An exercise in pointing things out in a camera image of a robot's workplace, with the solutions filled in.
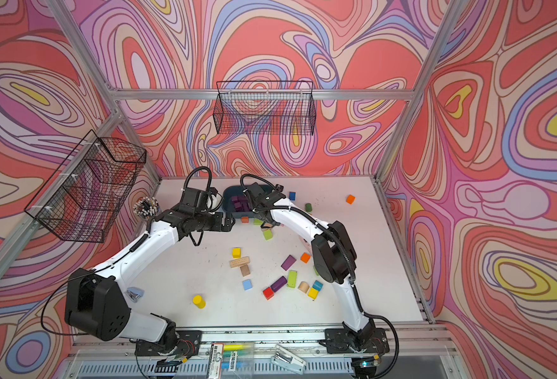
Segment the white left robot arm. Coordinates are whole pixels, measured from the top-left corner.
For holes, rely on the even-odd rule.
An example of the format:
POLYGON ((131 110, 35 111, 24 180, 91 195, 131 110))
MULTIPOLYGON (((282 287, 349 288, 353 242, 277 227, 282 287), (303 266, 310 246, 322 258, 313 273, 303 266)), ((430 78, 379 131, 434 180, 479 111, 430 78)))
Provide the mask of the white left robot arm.
POLYGON ((220 212, 218 191, 183 188, 180 201, 152 217, 147 228, 119 253, 91 269, 79 268, 68 279, 64 320, 103 341, 141 340, 167 354, 178 344, 174 322, 141 314, 128 304, 127 290, 137 276, 167 249, 204 232, 230 232, 235 219, 220 212))

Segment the purple long brick front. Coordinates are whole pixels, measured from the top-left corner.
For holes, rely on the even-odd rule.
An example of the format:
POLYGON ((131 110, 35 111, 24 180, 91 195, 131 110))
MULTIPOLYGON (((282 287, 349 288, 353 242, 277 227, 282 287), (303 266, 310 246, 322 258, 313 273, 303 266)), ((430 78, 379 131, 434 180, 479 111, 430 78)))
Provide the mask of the purple long brick front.
POLYGON ((273 282, 273 284, 270 286, 270 289, 272 290, 272 292, 278 292, 280 289, 285 287, 287 283, 288 280, 284 276, 281 276, 275 282, 273 282))

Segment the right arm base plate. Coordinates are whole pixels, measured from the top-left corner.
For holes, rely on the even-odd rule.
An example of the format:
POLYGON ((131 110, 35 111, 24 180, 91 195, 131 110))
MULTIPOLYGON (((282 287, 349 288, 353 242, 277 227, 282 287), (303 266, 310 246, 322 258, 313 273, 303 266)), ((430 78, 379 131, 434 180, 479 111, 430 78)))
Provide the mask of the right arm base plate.
POLYGON ((384 328, 371 332, 354 333, 346 328, 327 328, 324 347, 329 354, 386 355, 391 351, 384 328))

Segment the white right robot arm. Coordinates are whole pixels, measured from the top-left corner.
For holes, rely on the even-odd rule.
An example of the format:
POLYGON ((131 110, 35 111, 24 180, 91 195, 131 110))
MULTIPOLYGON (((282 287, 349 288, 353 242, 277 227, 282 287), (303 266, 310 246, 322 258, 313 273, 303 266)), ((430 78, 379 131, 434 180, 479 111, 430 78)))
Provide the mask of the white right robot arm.
POLYGON ((355 289, 357 254, 345 226, 338 221, 318 220, 298 208, 282 193, 281 186, 273 185, 269 191, 258 183, 241 187, 258 219, 273 226, 283 225, 310 244, 314 267, 332 285, 342 308, 345 341, 339 350, 363 352, 376 326, 365 315, 355 289))

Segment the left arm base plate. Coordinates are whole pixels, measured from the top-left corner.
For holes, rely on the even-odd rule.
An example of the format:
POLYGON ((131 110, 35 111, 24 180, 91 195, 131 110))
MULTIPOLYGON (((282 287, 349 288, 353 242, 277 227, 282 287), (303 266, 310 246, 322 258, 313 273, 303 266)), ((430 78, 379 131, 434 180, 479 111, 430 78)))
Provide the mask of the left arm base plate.
POLYGON ((190 358, 199 354, 203 333, 200 330, 185 329, 173 332, 169 339, 162 338, 158 343, 144 340, 136 342, 135 356, 139 357, 177 357, 190 358))

